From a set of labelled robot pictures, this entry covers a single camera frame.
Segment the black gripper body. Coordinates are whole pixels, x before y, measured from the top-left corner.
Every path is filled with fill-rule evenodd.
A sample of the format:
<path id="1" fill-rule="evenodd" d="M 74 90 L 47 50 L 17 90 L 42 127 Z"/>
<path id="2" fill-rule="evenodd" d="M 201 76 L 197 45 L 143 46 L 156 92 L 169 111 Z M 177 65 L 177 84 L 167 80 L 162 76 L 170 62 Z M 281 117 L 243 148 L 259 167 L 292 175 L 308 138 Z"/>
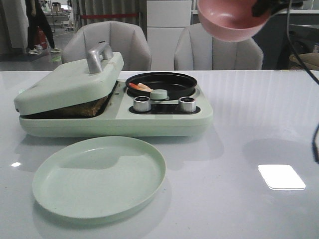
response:
<path id="1" fill-rule="evenodd" d="M 260 17 L 266 12 L 275 15 L 290 7 L 302 7 L 304 0 L 257 0 L 251 7 L 253 17 Z"/>

